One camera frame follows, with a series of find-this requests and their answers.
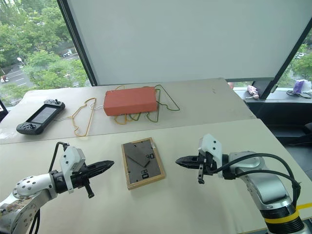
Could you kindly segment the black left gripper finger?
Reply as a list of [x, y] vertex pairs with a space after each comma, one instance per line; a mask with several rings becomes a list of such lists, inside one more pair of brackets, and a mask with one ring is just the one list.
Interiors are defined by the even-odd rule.
[[112, 164], [97, 164], [97, 165], [89, 165], [88, 166], [88, 177], [93, 178], [99, 174], [102, 174], [103, 172], [107, 171], [112, 167]]
[[111, 160], [104, 160], [95, 162], [87, 166], [89, 171], [107, 171], [114, 165], [114, 161]]

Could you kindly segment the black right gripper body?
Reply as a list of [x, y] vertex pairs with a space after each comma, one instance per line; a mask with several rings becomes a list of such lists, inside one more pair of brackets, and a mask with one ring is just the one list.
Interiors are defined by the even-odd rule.
[[213, 171], [217, 169], [216, 161], [211, 153], [205, 152], [198, 154], [197, 162], [199, 164], [197, 180], [199, 184], [204, 184], [204, 175], [212, 176], [214, 174]]

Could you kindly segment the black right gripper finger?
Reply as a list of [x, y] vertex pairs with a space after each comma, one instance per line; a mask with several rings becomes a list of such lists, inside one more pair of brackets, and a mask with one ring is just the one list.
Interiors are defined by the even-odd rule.
[[194, 161], [179, 161], [177, 164], [188, 169], [199, 169], [199, 163]]
[[197, 163], [197, 156], [184, 156], [178, 158], [175, 162], [176, 163]]

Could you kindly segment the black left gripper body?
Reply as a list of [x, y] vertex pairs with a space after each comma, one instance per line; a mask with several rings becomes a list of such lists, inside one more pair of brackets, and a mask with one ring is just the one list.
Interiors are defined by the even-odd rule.
[[84, 165], [78, 172], [74, 172], [74, 174], [71, 176], [73, 188], [75, 189], [84, 187], [87, 191], [88, 198], [93, 198], [95, 196], [90, 187], [89, 181], [93, 169], [94, 166], [92, 165]]

